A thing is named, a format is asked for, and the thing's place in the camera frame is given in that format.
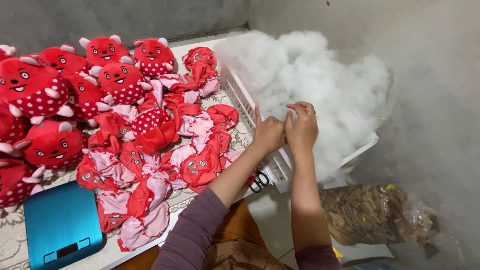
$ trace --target plush toy mouth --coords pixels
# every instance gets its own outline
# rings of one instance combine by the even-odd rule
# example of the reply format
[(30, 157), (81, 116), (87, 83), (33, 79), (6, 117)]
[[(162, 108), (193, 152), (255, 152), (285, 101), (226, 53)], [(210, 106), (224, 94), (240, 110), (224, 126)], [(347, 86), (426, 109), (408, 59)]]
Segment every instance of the plush toy mouth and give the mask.
[(22, 92), (23, 90), (25, 90), (25, 86), (27, 86), (27, 85), (10, 87), (9, 89), (10, 89), (10, 90), (14, 90), (15, 92)]
[(113, 81), (114, 83), (117, 83), (119, 85), (123, 84), (123, 80), (125, 80), (126, 77), (120, 78), (118, 80)]
[(53, 156), (53, 157), (51, 157), (51, 159), (58, 159), (58, 160), (59, 160), (59, 159), (62, 159), (62, 158), (65, 156), (66, 153), (67, 153), (67, 152), (61, 153), (61, 154), (56, 155), (56, 156)]

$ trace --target person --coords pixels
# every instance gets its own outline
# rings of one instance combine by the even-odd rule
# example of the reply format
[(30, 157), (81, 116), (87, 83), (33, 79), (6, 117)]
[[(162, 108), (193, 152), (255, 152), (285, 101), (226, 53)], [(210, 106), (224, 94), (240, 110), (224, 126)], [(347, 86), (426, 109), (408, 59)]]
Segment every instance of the person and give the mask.
[(182, 211), (160, 248), (148, 250), (117, 269), (152, 270), (266, 269), (290, 270), (267, 251), (245, 201), (233, 203), (245, 181), (268, 154), (288, 143), (293, 158), (291, 228), (299, 270), (341, 269), (332, 248), (315, 177), (313, 145), (318, 135), (312, 104), (288, 104), (285, 121), (270, 116), (262, 121), (255, 106), (252, 143), (224, 172)]

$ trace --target black scissors handle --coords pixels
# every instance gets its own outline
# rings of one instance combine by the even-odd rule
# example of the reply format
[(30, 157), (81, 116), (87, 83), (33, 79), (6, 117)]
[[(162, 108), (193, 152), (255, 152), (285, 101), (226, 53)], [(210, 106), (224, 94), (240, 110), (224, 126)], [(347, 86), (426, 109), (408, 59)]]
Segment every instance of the black scissors handle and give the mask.
[(257, 172), (257, 175), (255, 176), (255, 179), (253, 180), (253, 182), (254, 182), (255, 184), (257, 184), (258, 189), (254, 189), (254, 188), (252, 187), (252, 185), (249, 185), (248, 187), (249, 187), (253, 192), (255, 192), (255, 193), (260, 193), (260, 192), (262, 191), (262, 186), (263, 186), (263, 187), (266, 187), (266, 186), (268, 186), (268, 185), (270, 184), (270, 179), (268, 179), (268, 176), (267, 176), (265, 173), (263, 173), (263, 172), (261, 172), (261, 171), (258, 171), (258, 172)]

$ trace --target white stuffing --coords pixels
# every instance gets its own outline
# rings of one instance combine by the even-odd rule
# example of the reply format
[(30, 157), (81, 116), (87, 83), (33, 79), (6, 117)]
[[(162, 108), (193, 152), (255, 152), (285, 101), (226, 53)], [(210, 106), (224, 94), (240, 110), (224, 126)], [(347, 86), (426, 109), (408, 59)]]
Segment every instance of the white stuffing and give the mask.
[(292, 32), (275, 40), (250, 31), (214, 47), (219, 63), (239, 76), (264, 117), (284, 119), (288, 103), (313, 104), (319, 128), (313, 153), (318, 181), (324, 183), (376, 129), (375, 114), (390, 84), (381, 59), (367, 56), (344, 65), (327, 45), (318, 32)]

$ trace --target purple sleeve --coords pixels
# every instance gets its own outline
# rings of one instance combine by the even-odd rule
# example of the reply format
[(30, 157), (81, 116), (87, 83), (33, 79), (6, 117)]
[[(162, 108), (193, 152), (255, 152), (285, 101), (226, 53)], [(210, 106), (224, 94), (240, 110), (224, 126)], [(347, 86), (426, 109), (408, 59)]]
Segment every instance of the purple sleeve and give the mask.
[(336, 258), (332, 245), (307, 247), (295, 253), (299, 270), (343, 269)]
[(202, 270), (212, 237), (228, 208), (207, 187), (183, 210), (151, 270)]

